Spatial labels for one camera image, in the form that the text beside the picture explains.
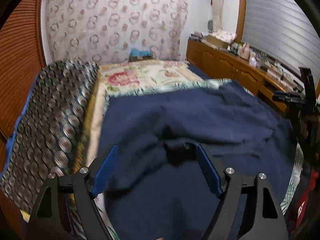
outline blanket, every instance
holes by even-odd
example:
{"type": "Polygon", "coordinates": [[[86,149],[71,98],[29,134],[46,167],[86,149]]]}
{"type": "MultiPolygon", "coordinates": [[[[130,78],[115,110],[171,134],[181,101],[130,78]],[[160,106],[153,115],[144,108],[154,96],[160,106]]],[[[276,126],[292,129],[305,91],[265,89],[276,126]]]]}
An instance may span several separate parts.
{"type": "MultiPolygon", "coordinates": [[[[237,172],[264,172],[279,204],[290,181],[296,141],[288,120],[236,82],[143,97],[110,97],[98,155],[118,144],[105,206],[121,240],[200,239],[219,200],[184,145],[206,143],[237,172]]],[[[236,237],[245,197],[230,237],[236,237]]]]}

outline green leaf-patterned blanket trim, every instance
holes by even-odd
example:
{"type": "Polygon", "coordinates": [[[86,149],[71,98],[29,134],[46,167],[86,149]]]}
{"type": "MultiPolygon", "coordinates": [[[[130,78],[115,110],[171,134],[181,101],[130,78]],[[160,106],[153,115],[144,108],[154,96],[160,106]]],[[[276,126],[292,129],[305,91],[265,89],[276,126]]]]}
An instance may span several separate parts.
{"type": "MultiPolygon", "coordinates": [[[[143,95],[153,95],[157,93],[167,93],[177,90],[186,90],[186,89],[194,89],[194,88],[210,88],[218,90],[224,84],[232,82],[231,79],[207,79],[203,81],[196,82],[183,82],[183,83],[173,83],[165,86],[154,86],[148,88],[138,88],[133,89],[127,92],[116,92],[112,94],[113,97],[123,97],[123,96],[143,96],[143,95]]],[[[109,106],[109,95],[107,92],[105,93],[105,104],[104,104],[104,114],[106,113],[109,106]]],[[[300,174],[302,171],[303,164],[303,153],[299,144],[297,144],[296,152],[295,152],[295,162],[292,169],[291,179],[287,188],[286,195],[281,203],[281,209],[283,214],[287,211],[293,195],[296,191],[296,188],[300,181],[300,174]]]]}

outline window blind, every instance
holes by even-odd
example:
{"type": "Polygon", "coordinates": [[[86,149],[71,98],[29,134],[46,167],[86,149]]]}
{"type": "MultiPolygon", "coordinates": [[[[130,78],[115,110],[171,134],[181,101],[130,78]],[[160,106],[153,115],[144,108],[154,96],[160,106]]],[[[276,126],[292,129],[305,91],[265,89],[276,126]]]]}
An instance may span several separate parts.
{"type": "Polygon", "coordinates": [[[320,39],[294,0],[247,0],[243,42],[266,52],[300,73],[320,75],[320,39]]]}

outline metal screw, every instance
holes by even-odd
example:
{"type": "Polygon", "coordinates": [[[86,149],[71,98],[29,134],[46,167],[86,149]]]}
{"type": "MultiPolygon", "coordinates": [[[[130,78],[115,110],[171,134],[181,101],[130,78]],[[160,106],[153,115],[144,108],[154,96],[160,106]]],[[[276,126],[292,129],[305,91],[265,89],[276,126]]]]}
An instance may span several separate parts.
{"type": "Polygon", "coordinates": [[[80,169],[80,173],[82,174],[86,174],[88,172],[88,168],[87,167],[83,167],[80,169]]]}
{"type": "Polygon", "coordinates": [[[49,173],[48,178],[53,179],[56,176],[54,172],[49,173]]]}
{"type": "Polygon", "coordinates": [[[266,174],[264,174],[264,173],[259,173],[259,178],[260,178],[260,179],[266,179],[267,176],[266,176],[266,174]]]}
{"type": "Polygon", "coordinates": [[[234,174],[235,173],[235,170],[233,168],[226,168],[226,172],[228,174],[234,174]]]}

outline curtain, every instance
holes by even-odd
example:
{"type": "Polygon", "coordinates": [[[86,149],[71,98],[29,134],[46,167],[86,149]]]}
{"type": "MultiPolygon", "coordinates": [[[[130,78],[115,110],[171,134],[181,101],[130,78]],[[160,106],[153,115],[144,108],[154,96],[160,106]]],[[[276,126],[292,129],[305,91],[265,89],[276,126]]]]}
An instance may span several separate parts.
{"type": "Polygon", "coordinates": [[[223,0],[212,0],[213,31],[222,30],[223,0]]]}
{"type": "Polygon", "coordinates": [[[187,13],[187,0],[48,0],[52,58],[121,63],[137,48],[155,58],[180,59],[187,13]]]}

